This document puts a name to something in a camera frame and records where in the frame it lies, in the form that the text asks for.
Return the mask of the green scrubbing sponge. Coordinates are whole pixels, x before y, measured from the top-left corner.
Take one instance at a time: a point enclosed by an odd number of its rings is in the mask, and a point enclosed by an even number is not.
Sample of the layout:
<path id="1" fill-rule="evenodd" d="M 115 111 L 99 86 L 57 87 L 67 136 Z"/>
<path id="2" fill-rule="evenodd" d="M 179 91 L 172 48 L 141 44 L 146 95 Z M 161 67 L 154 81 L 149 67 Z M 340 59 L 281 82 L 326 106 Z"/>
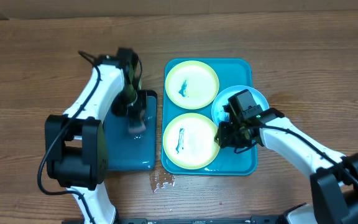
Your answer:
<path id="1" fill-rule="evenodd" d="M 130 118 L 128 122 L 128 132 L 130 134 L 143 133 L 146 130 L 144 120 L 142 118 Z"/>

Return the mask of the light blue plate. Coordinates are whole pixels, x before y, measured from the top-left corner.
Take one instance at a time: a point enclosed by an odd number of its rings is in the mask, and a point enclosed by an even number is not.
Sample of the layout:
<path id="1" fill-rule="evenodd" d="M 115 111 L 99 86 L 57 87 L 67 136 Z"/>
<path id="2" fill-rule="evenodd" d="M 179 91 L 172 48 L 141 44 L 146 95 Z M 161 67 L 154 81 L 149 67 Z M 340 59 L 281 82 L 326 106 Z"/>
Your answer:
<path id="1" fill-rule="evenodd" d="M 218 93 L 212 104 L 211 116 L 217 127 L 221 121 L 229 121 L 229 113 L 225 112 L 223 108 L 223 106 L 228 104 L 229 97 L 232 97 L 234 94 L 243 90 L 249 90 L 254 98 L 254 101 L 260 105 L 263 110 L 269 109 L 269 104 L 266 98 L 258 90 L 245 85 L 230 86 Z"/>

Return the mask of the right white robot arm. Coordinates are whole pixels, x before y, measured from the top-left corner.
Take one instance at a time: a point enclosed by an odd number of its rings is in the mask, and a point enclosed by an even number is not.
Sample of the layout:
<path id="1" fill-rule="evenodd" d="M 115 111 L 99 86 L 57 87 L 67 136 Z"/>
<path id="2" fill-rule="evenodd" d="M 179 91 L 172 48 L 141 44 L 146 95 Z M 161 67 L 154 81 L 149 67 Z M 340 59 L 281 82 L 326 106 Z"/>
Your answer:
<path id="1" fill-rule="evenodd" d="M 358 153 L 334 151 L 299 130 L 285 115 L 269 108 L 225 105 L 215 137 L 220 147 L 241 153 L 259 144 L 296 167 L 310 181 L 313 203 L 285 212 L 279 223 L 358 223 Z"/>

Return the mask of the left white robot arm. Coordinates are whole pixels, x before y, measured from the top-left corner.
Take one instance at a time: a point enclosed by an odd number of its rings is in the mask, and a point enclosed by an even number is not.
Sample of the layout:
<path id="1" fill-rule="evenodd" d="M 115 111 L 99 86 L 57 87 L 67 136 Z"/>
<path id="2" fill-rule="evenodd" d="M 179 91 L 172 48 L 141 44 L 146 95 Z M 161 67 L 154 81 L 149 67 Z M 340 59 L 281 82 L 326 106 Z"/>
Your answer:
<path id="1" fill-rule="evenodd" d="M 142 67 L 133 49 L 116 55 L 79 55 L 92 66 L 89 82 L 61 115 L 45 121 L 45 154 L 37 185 L 45 195 L 72 195 L 83 214 L 82 223 L 119 223 L 104 180 L 108 147 L 104 120 L 108 113 L 127 117 L 130 131 L 145 131 L 147 92 L 141 89 Z"/>

